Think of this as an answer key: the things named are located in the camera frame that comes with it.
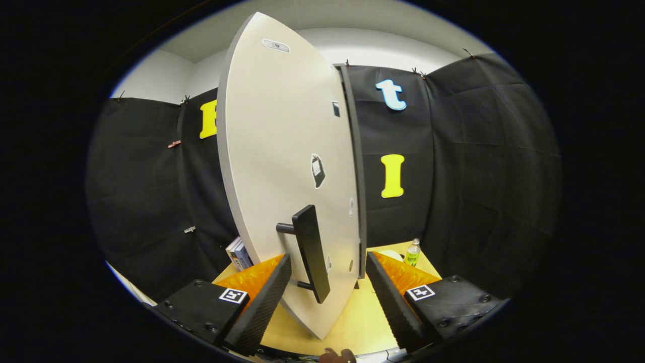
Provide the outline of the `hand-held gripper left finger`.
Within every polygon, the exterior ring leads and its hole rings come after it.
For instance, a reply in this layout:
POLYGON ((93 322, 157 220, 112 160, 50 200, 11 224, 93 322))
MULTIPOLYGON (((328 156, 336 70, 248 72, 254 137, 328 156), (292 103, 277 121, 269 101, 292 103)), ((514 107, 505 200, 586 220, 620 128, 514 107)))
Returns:
POLYGON ((219 283, 196 279, 151 310, 201 344, 251 356, 291 276, 290 255, 282 254, 219 283))

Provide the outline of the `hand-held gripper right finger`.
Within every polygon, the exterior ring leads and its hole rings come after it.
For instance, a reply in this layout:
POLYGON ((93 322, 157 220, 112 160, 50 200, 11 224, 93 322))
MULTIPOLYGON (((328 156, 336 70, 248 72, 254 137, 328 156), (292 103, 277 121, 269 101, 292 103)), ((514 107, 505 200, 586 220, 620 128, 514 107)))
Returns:
POLYGON ((408 353, 461 340, 504 307, 464 277, 440 279, 376 251, 367 254, 366 274, 397 345, 408 353))

